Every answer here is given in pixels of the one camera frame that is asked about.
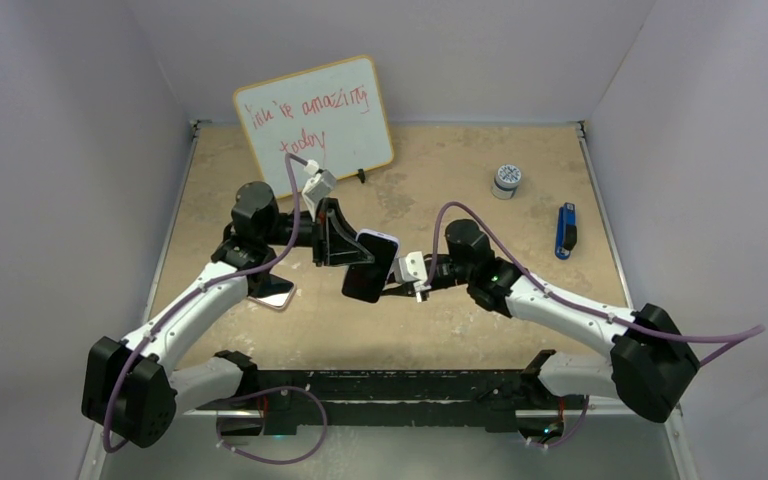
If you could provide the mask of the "black phone blue frame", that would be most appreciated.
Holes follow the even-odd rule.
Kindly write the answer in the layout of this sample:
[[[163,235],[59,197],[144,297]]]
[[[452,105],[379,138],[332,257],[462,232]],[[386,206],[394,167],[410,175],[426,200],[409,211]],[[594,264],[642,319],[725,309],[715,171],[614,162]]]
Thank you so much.
[[[379,276],[373,278],[357,271],[358,265],[350,265],[344,276],[341,293],[350,299],[366,303],[376,303],[381,292],[387,284],[387,278]]]

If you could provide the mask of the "pink cased phone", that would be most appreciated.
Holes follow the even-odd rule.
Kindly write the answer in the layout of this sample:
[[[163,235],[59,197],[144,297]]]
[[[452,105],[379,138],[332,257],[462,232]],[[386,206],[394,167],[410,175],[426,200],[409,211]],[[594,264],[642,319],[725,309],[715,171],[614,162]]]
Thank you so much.
[[[270,274],[269,278],[261,281],[248,293],[250,302],[275,311],[285,310],[296,291],[296,285],[285,278]]]

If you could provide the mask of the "lavender phone case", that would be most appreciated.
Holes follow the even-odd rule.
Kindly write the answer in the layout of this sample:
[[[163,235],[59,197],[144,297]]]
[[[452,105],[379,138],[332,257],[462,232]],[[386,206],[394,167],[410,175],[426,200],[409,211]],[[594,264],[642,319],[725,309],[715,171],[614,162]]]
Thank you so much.
[[[387,278],[391,272],[392,264],[398,256],[399,240],[391,235],[370,229],[360,230],[356,240],[373,257],[371,263],[358,265],[357,271],[373,278],[379,276]]]

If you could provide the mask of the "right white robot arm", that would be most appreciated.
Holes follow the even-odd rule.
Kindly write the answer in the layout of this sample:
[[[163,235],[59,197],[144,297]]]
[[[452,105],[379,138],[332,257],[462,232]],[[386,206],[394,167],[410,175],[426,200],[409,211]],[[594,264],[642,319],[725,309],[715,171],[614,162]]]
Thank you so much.
[[[561,396],[614,398],[640,417],[665,422],[701,363],[663,308],[638,310],[596,302],[525,273],[499,257],[473,220],[445,230],[445,254],[397,257],[388,280],[393,294],[428,294],[463,285],[482,309],[534,322],[591,349],[589,355],[539,354],[521,381],[524,399],[544,407]]]

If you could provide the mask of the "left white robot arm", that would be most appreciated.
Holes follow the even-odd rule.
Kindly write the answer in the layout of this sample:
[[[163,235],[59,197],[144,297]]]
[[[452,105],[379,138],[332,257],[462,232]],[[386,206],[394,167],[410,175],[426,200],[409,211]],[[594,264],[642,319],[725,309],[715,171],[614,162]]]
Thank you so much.
[[[310,249],[317,266],[373,262],[330,197],[330,186],[319,177],[310,182],[317,191],[314,205],[288,214],[267,183],[240,187],[219,246],[188,289],[122,339],[103,337],[91,347],[81,412],[101,425],[107,452],[126,443],[147,448],[177,414],[211,401],[223,399],[235,409],[255,402],[258,382],[245,373],[237,353],[220,353],[189,370],[176,366],[228,310],[273,286],[272,268],[293,248]]]

